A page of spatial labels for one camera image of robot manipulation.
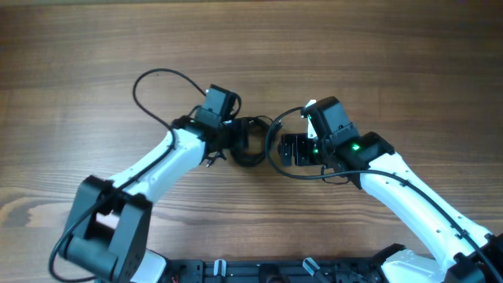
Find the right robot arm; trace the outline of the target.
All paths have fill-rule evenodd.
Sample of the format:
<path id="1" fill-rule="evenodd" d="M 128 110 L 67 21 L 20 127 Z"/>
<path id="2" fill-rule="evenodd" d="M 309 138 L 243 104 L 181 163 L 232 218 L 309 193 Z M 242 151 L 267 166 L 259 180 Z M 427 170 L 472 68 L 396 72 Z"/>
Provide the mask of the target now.
<path id="1" fill-rule="evenodd" d="M 369 132 L 343 143 L 321 142 L 311 134 L 285 134 L 278 152 L 286 166 L 320 165 L 331 169 L 332 177 L 347 178 L 388 207 L 423 242 L 430 258 L 400 244 L 377 255 L 386 281 L 502 280 L 502 237 L 448 204 L 378 134 Z"/>

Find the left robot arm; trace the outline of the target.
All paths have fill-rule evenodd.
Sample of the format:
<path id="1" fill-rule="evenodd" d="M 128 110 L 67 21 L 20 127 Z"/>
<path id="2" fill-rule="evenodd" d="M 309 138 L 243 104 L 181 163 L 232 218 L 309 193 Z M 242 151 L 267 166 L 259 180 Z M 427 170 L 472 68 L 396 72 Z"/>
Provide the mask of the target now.
<path id="1" fill-rule="evenodd" d="M 94 282 L 161 282 L 168 260 L 146 247 L 154 204 L 202 162 L 212 165 L 224 150 L 242 149 L 248 124 L 248 118 L 208 123 L 182 116 L 133 166 L 108 179 L 84 179 L 50 254 L 50 274 L 60 256 L 90 272 Z"/>

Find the black cable long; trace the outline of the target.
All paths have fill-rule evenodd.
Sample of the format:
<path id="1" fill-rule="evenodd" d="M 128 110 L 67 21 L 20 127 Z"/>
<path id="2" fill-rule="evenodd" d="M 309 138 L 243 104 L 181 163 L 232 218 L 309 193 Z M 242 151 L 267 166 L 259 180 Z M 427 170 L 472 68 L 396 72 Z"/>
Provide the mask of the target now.
<path id="1" fill-rule="evenodd" d="M 248 127 L 248 143 L 249 136 L 253 130 L 260 130 L 263 133 L 263 137 L 266 137 L 267 131 L 270 129 L 270 125 L 273 120 L 269 116 L 248 116 L 250 119 L 250 125 Z M 260 153 L 247 153 L 245 151 L 236 151 L 229 149 L 233 161 L 241 167 L 256 167 L 262 163 L 266 158 L 266 150 L 263 149 Z"/>

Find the black cable short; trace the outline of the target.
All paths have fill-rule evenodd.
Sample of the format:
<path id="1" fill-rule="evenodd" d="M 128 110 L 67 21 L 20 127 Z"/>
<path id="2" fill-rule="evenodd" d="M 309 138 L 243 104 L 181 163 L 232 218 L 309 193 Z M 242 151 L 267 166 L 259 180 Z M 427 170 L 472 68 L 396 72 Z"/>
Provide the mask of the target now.
<path id="1" fill-rule="evenodd" d="M 212 166 L 218 159 L 227 160 L 223 151 L 216 152 L 214 156 L 208 156 L 206 167 Z"/>

